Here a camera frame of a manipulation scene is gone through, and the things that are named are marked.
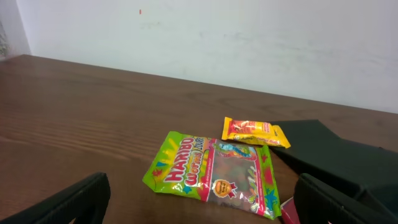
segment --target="gummy candy bag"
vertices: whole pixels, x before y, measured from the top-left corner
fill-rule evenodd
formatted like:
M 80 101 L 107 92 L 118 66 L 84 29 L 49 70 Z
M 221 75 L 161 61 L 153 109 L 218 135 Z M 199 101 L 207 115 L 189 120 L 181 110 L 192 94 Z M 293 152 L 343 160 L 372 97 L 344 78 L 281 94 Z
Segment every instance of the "gummy candy bag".
M 267 146 L 230 144 L 169 132 L 143 181 L 154 192 L 281 215 Z

